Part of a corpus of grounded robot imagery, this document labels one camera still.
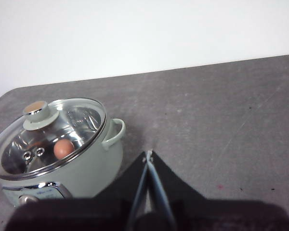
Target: gray table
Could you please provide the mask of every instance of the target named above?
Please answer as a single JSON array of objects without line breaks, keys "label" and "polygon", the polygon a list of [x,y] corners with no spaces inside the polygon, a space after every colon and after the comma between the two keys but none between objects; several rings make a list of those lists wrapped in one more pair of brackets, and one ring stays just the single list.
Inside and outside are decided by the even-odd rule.
[{"label": "gray table", "polygon": [[[31,102],[71,97],[126,122],[121,171],[153,148],[208,198],[289,214],[289,55],[14,89],[0,98],[0,131]],[[0,230],[13,210],[0,190]]]}]

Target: egg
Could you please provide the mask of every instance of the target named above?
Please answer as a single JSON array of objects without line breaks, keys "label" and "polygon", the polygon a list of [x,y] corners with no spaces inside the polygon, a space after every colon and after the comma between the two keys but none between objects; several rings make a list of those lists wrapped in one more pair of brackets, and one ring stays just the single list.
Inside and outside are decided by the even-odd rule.
[{"label": "egg", "polygon": [[56,142],[53,147],[53,153],[58,160],[63,159],[75,150],[73,143],[70,140],[63,139]]}]

